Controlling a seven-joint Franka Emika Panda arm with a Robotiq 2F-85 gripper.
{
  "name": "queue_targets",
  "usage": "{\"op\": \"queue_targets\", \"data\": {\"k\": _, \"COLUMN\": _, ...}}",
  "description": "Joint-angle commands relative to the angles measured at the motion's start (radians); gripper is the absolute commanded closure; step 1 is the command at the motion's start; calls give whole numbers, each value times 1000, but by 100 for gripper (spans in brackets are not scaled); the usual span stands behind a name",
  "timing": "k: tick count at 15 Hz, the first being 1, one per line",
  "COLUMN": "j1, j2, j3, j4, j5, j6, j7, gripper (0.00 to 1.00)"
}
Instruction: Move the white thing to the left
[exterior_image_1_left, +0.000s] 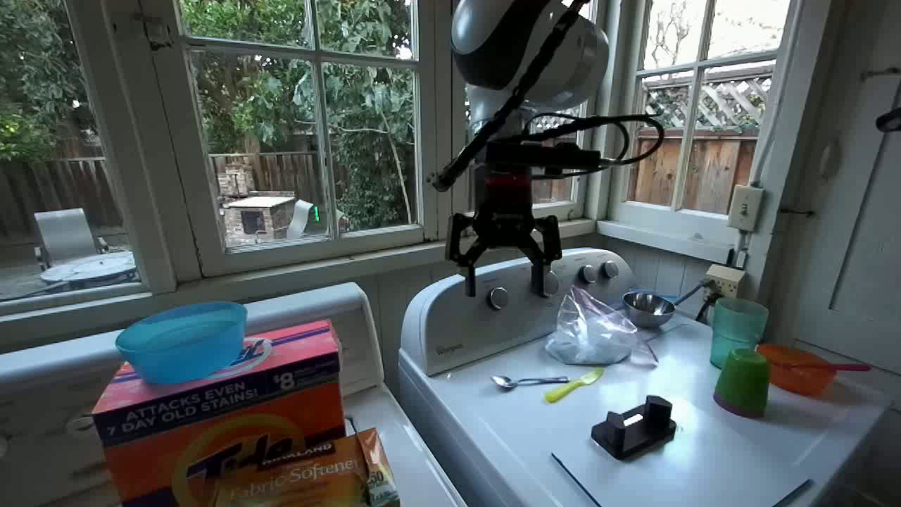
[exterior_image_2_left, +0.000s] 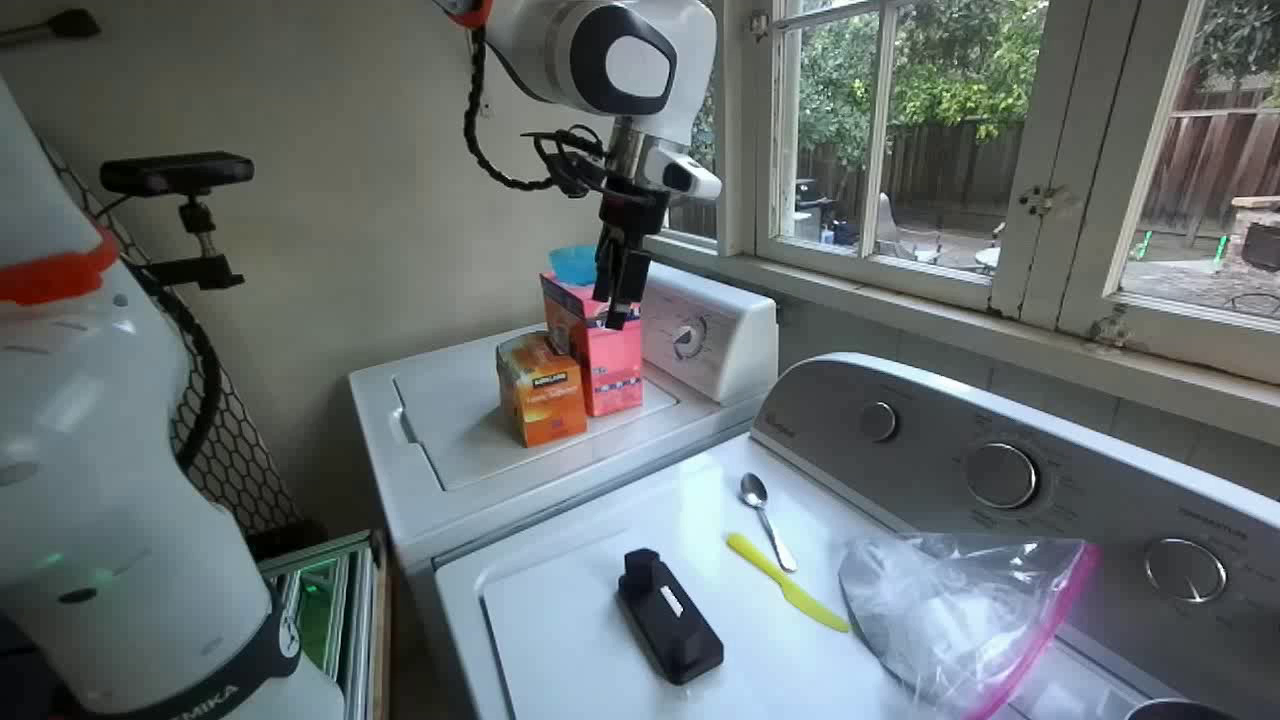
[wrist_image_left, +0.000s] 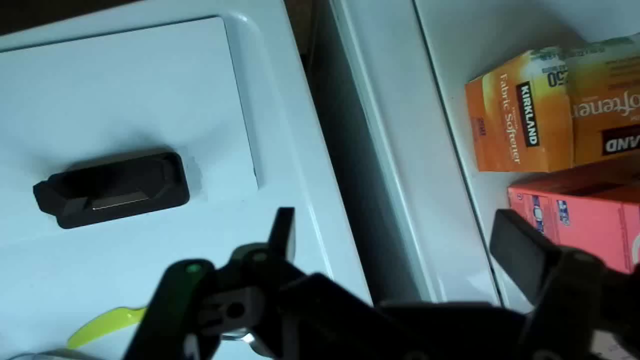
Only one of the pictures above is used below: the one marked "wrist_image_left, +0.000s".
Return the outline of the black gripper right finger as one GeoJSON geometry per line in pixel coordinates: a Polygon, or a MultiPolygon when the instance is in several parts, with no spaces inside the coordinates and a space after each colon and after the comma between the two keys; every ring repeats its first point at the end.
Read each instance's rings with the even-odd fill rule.
{"type": "Polygon", "coordinates": [[[491,254],[532,304],[558,301],[557,274],[564,250],[541,233],[515,209],[498,209],[491,233],[491,254]]]}

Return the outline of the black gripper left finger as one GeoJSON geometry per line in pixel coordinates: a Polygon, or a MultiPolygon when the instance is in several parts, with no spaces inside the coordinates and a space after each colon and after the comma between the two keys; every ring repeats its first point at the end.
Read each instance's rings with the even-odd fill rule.
{"type": "Polygon", "coordinates": [[[275,223],[268,236],[268,248],[287,258],[295,258],[295,230],[296,223],[296,209],[295,207],[279,207],[275,215],[275,223]]]}

